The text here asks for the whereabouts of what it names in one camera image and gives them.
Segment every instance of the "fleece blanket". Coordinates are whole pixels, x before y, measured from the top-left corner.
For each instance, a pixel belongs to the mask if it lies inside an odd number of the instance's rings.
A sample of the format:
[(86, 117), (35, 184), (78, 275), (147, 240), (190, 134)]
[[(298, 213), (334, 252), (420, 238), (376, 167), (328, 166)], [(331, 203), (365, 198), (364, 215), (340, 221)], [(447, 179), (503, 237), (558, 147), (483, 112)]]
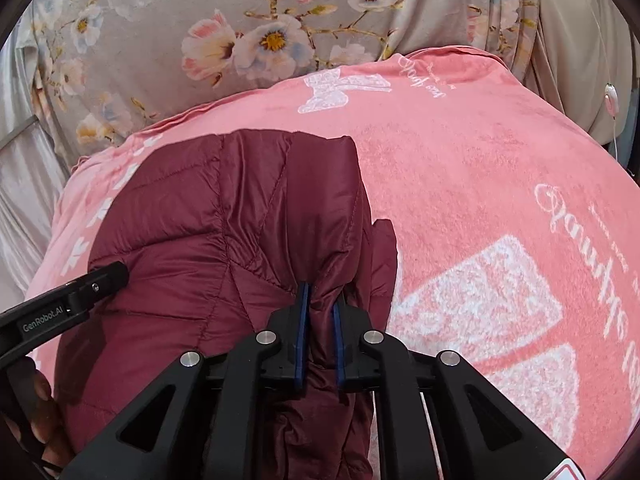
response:
[[(238, 128), (352, 137), (372, 216), (390, 218), (398, 240), (387, 330), (417, 351), (458, 350), (597, 478), (640, 415), (640, 190), (470, 47), (286, 80), (93, 156), (58, 204), (30, 294), (86, 271), (102, 220), (150, 153)], [(36, 356), (49, 376), (53, 346)]]

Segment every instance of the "blue strip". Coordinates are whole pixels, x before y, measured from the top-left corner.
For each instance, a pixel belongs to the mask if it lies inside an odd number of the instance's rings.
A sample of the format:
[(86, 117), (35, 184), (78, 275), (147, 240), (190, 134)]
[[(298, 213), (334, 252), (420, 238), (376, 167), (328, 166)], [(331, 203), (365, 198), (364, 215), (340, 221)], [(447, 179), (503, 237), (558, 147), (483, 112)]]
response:
[(309, 284), (305, 283), (302, 289), (302, 305), (300, 307), (300, 320), (298, 321), (298, 337), (296, 338), (296, 372), (294, 383), (297, 390), (302, 389), (302, 384), (305, 380), (306, 324), (308, 323), (309, 292)]
[(334, 339), (335, 339), (335, 371), (338, 388), (344, 384), (344, 342), (342, 341), (342, 325), (340, 324), (340, 309), (338, 302), (334, 303)]

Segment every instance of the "metal bolt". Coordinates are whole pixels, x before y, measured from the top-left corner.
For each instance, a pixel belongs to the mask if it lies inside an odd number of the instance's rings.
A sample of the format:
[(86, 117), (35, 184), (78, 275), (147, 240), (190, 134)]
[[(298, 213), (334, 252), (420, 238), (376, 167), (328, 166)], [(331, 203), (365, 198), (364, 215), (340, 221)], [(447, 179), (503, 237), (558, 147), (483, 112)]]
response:
[(276, 341), (276, 335), (271, 330), (263, 330), (255, 337), (255, 340), (261, 345), (270, 345)]
[(187, 368), (195, 366), (200, 362), (200, 356), (197, 352), (185, 352), (180, 356), (180, 364)]
[(382, 343), (382, 340), (385, 338), (382, 332), (378, 332), (377, 330), (369, 330), (364, 333), (364, 341), (371, 345), (377, 345), (378, 343)]
[(453, 350), (447, 350), (440, 354), (440, 360), (447, 366), (455, 366), (459, 364), (460, 356)]

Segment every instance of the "triangular cutout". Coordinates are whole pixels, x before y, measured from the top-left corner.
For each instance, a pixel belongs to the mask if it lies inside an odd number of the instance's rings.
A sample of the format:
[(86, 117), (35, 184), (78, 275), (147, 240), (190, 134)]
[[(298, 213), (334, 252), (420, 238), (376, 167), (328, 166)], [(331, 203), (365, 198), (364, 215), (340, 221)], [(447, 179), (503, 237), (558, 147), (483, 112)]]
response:
[(496, 451), (522, 438), (520, 430), (475, 386), (465, 386), (465, 393), (478, 420), (484, 443)]
[(153, 451), (162, 422), (174, 398), (175, 386), (165, 386), (136, 416), (120, 431), (118, 440), (144, 452)]

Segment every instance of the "black device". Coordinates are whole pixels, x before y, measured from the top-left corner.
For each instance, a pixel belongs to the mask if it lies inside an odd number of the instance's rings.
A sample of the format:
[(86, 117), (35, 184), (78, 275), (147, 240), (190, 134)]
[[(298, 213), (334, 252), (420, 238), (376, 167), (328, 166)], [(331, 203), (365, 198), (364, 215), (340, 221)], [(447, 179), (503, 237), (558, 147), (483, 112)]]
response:
[[(0, 417), (0, 453), (16, 479), (50, 478), (28, 423), (34, 366), (24, 356), (88, 319), (97, 301), (127, 281), (116, 262), (0, 316), (0, 408), (23, 436), (19, 445)], [(273, 312), (265, 330), (227, 354), (177, 357), (60, 479), (259, 478), (269, 392), (296, 396), (304, 385), (310, 298), (311, 286), (302, 283), (295, 304)], [(408, 351), (372, 329), (367, 312), (342, 294), (332, 316), (338, 387), (375, 395), (383, 480), (436, 480), (436, 457), (445, 480), (546, 480), (563, 464), (580, 478), (567, 455), (456, 352)]]

